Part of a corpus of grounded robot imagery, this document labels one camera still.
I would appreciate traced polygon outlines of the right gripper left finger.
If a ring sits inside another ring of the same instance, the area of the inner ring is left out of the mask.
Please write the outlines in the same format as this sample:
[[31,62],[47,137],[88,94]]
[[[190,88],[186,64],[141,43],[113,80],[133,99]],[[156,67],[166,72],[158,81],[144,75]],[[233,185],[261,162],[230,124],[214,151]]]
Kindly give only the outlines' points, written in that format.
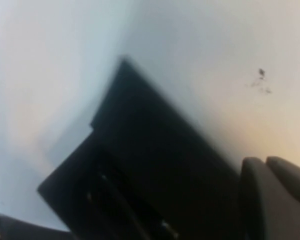
[[242,162],[239,206],[249,240],[300,240],[300,199],[256,157]]

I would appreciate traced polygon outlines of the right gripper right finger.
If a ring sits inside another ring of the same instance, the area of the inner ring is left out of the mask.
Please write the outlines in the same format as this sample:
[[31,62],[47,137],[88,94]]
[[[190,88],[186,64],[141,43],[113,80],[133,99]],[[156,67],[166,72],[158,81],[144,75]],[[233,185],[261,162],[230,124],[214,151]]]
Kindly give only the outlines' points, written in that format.
[[266,165],[286,190],[300,200],[300,167],[277,156],[267,157]]

